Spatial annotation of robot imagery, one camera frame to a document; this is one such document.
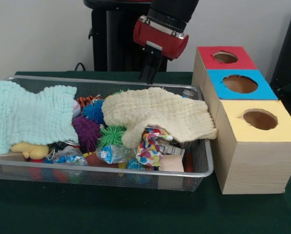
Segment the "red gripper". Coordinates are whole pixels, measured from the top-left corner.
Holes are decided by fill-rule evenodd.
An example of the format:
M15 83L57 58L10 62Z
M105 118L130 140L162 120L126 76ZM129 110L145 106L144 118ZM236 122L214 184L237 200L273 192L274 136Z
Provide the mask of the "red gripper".
M173 60L183 53L189 35L161 25L147 16L140 16L134 27L133 39L140 46L154 48L164 57ZM152 84L161 62L162 57L147 55L139 80Z

